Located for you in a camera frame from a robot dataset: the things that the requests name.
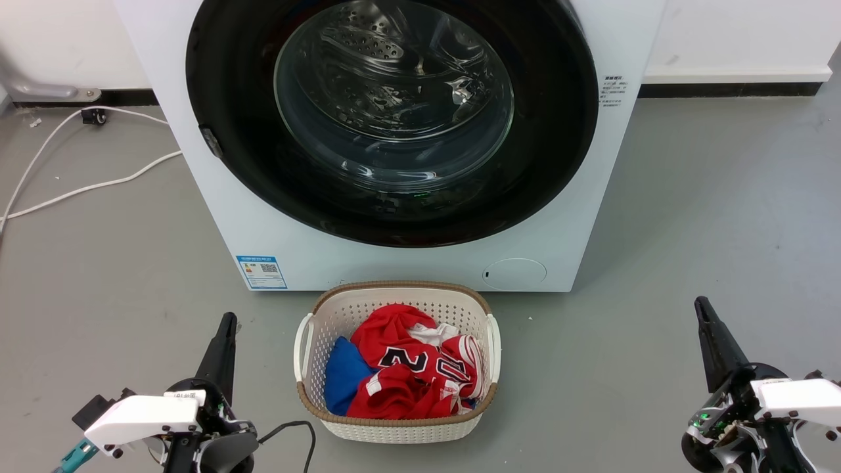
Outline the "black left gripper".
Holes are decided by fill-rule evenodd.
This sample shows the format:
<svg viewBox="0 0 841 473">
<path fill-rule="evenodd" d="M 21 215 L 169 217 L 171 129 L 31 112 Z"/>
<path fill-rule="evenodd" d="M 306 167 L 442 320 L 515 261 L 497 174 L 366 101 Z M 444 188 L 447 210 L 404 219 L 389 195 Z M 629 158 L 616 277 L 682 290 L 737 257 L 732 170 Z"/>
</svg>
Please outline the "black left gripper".
<svg viewBox="0 0 841 473">
<path fill-rule="evenodd" d="M 233 312 L 222 315 L 199 363 L 196 378 L 171 386 L 165 396 L 195 398 L 199 402 L 189 440 L 174 439 L 170 452 L 191 446 L 193 461 L 252 461 L 259 447 L 253 422 L 233 413 L 235 336 L 238 319 Z"/>
</svg>

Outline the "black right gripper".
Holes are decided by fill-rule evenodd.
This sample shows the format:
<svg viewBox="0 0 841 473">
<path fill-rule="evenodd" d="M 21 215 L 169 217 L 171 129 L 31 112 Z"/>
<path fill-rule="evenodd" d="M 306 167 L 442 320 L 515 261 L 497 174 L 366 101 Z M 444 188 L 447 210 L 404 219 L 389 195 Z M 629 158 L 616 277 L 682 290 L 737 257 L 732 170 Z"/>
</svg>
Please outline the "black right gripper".
<svg viewBox="0 0 841 473">
<path fill-rule="evenodd" d="M 805 421 L 760 418 L 751 381 L 790 379 L 748 359 L 726 323 L 705 296 L 694 300 L 698 338 L 709 400 L 691 417 L 681 438 L 685 460 L 694 469 L 808 469 L 797 439 Z"/>
</svg>

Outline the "white front-load washing machine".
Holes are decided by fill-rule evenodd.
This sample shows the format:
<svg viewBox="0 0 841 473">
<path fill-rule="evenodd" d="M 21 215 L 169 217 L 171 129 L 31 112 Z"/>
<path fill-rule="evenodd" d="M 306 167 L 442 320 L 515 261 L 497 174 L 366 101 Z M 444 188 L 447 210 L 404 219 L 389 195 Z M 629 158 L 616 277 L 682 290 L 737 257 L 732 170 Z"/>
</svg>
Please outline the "white front-load washing machine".
<svg viewBox="0 0 841 473">
<path fill-rule="evenodd" d="M 546 279 L 522 292 L 573 288 L 615 169 L 622 141 L 654 47 L 666 0 L 568 0 L 585 32 L 597 69 L 597 126 L 591 146 L 570 182 L 543 209 L 514 227 L 480 240 L 433 248 L 377 246 L 307 227 L 265 203 L 211 152 L 199 131 L 187 93 L 187 36 L 202 0 L 113 0 L 157 104 L 183 153 L 190 204 L 198 217 L 187 224 L 191 239 L 247 288 L 235 256 L 274 256 L 288 290 L 315 292 L 363 281 L 453 282 L 477 291 L 482 273 L 507 258 L 542 263 Z M 623 104 L 602 108 L 601 81 L 623 76 Z"/>
</svg>

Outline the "black round glass washer door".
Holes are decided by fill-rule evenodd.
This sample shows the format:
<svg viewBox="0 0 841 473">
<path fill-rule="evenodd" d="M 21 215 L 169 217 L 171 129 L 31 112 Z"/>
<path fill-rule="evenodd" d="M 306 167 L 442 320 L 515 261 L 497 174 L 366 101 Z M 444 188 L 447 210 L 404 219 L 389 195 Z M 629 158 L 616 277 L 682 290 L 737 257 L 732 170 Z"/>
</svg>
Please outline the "black round glass washer door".
<svg viewBox="0 0 841 473">
<path fill-rule="evenodd" d="M 277 86 L 304 20 L 349 0 L 202 0 L 187 93 L 202 138 L 265 203 L 307 227 L 377 246 L 480 240 L 543 209 L 585 159 L 597 69 L 568 0 L 417 0 L 463 19 L 501 57 L 508 116 L 488 111 L 418 141 L 358 135 Z"/>
</svg>

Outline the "blue energy label sticker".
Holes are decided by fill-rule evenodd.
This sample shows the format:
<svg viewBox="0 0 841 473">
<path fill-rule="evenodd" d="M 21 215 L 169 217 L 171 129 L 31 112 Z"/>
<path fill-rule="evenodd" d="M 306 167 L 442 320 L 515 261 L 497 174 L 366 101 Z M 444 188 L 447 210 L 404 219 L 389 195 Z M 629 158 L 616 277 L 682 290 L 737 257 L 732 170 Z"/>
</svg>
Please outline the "blue energy label sticker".
<svg viewBox="0 0 841 473">
<path fill-rule="evenodd" d="M 235 256 L 235 261 L 247 288 L 251 291 L 288 290 L 276 257 Z"/>
</svg>

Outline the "blue garment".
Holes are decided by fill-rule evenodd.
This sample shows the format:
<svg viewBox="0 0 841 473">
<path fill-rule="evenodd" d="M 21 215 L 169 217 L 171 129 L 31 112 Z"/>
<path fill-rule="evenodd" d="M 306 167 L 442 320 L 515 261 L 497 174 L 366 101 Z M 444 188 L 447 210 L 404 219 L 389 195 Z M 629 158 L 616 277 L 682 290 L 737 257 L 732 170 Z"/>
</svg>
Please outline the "blue garment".
<svg viewBox="0 0 841 473">
<path fill-rule="evenodd" d="M 360 383 L 376 372 L 378 369 L 366 363 L 355 344 L 345 336 L 339 336 L 325 365 L 323 395 L 328 411 L 346 416 Z"/>
</svg>

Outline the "red basketball jersey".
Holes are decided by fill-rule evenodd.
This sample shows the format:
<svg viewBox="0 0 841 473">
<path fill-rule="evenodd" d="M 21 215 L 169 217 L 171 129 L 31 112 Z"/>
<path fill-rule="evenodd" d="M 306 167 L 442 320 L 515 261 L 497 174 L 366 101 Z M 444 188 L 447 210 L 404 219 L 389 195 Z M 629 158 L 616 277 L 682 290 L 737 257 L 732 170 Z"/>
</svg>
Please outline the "red basketball jersey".
<svg viewBox="0 0 841 473">
<path fill-rule="evenodd" d="M 378 372 L 358 386 L 349 417 L 421 420 L 474 410 L 486 389 L 480 342 L 460 332 L 439 348 L 423 344 L 407 333 L 417 323 L 439 325 L 415 306 L 390 304 L 355 330 L 350 342 Z"/>
</svg>

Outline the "white plastic laundry basket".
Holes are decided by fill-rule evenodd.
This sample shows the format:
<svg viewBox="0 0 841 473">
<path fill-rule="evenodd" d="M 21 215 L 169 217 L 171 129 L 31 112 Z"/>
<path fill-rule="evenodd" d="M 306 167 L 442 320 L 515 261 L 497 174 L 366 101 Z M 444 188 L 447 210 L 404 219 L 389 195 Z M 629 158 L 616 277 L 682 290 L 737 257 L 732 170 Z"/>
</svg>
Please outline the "white plastic laundry basket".
<svg viewBox="0 0 841 473">
<path fill-rule="evenodd" d="M 421 420 L 376 420 L 330 413 L 323 389 L 325 365 L 339 336 L 350 341 L 375 309 L 390 304 L 415 306 L 436 323 L 447 323 L 474 336 L 484 352 L 486 389 L 466 415 Z M 298 327 L 294 373 L 304 407 L 339 438 L 370 443 L 421 444 L 464 438 L 480 422 L 495 398 L 501 374 L 501 333 L 492 310 L 471 288 L 447 282 L 355 282 L 321 294 Z"/>
</svg>

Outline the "white garment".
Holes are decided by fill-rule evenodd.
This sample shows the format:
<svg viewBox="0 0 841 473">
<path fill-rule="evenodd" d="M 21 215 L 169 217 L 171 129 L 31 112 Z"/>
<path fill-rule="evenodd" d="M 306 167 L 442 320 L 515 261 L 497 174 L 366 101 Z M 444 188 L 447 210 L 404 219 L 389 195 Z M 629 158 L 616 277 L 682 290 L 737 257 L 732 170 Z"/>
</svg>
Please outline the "white garment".
<svg viewBox="0 0 841 473">
<path fill-rule="evenodd" d="M 415 340 L 423 342 L 423 344 L 439 348 L 445 341 L 459 336 L 460 330 L 447 323 L 439 324 L 436 327 L 426 327 L 417 323 L 415 326 L 409 327 L 407 333 Z"/>
</svg>

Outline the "round white filter cover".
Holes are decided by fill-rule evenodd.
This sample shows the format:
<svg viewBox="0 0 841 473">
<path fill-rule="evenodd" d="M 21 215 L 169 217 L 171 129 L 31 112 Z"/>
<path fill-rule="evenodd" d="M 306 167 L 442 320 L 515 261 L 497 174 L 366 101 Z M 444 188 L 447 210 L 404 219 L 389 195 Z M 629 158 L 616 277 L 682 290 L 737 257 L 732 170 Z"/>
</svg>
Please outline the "round white filter cover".
<svg viewBox="0 0 841 473">
<path fill-rule="evenodd" d="M 527 258 L 507 258 L 487 266 L 482 279 L 487 287 L 498 291 L 530 291 L 546 279 L 547 269 L 538 261 Z"/>
</svg>

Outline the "black text sticker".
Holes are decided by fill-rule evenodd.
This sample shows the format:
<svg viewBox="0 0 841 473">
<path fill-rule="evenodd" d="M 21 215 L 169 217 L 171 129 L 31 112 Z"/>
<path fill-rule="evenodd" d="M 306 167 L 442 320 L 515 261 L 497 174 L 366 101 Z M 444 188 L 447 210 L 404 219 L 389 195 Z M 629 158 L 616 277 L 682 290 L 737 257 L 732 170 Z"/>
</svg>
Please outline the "black text sticker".
<svg viewBox="0 0 841 473">
<path fill-rule="evenodd" d="M 606 76 L 601 81 L 599 105 L 602 108 L 615 108 L 623 104 L 629 84 L 623 76 Z"/>
</svg>

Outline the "steel washer drum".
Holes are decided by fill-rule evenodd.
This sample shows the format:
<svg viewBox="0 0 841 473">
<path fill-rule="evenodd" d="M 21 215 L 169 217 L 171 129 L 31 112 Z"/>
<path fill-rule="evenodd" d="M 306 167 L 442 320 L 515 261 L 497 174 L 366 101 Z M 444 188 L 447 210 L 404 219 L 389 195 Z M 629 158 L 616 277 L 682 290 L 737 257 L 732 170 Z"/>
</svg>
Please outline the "steel washer drum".
<svg viewBox="0 0 841 473">
<path fill-rule="evenodd" d="M 436 137 L 484 112 L 508 116 L 501 57 L 451 13 L 417 0 L 349 0 L 294 30 L 277 86 L 344 129 L 387 141 Z"/>
</svg>

